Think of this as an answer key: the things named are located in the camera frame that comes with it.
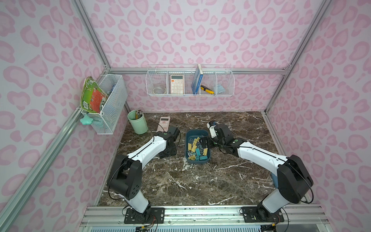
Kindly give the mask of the teal plastic storage box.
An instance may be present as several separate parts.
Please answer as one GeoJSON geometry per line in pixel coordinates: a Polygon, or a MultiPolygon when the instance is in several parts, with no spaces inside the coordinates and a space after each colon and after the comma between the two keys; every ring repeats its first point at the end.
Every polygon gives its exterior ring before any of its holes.
{"type": "Polygon", "coordinates": [[[185,158],[191,164],[205,164],[211,158],[206,130],[189,130],[185,140],[185,158]]]}

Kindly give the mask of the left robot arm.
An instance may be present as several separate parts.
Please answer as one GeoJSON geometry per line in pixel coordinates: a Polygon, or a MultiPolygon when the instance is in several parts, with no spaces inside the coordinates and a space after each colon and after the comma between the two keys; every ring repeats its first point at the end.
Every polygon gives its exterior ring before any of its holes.
{"type": "Polygon", "coordinates": [[[141,192],[143,168],[155,157],[166,158],[177,154],[176,140],[180,134],[177,127],[158,131],[142,147],[123,156],[116,157],[107,179],[107,187],[124,199],[135,211],[146,214],[150,203],[141,192]]]}

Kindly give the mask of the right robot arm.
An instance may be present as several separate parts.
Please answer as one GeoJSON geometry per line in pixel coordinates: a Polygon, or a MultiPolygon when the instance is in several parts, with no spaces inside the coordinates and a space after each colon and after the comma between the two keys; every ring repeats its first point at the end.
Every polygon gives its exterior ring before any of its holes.
{"type": "Polygon", "coordinates": [[[266,196],[256,208],[262,221],[289,203],[298,204],[314,184],[300,157],[275,154],[259,148],[245,139],[234,137],[229,127],[210,121],[209,141],[226,153],[248,160],[268,170],[277,177],[278,187],[266,196]]]}

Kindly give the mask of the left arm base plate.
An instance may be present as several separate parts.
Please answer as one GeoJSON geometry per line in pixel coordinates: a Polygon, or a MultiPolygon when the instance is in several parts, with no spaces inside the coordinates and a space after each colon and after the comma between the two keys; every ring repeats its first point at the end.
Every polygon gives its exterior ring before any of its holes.
{"type": "Polygon", "coordinates": [[[132,208],[127,208],[123,213],[125,224],[146,224],[155,221],[155,224],[163,224],[165,208],[155,207],[147,209],[144,213],[139,213],[132,208]]]}

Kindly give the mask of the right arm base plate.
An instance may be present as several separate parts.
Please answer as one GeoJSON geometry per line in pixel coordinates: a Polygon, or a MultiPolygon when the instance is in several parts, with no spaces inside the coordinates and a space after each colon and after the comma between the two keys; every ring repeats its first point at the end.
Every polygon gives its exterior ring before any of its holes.
{"type": "Polygon", "coordinates": [[[245,206],[240,208],[239,213],[243,216],[246,223],[285,222],[281,209],[271,213],[262,206],[245,206]]]}

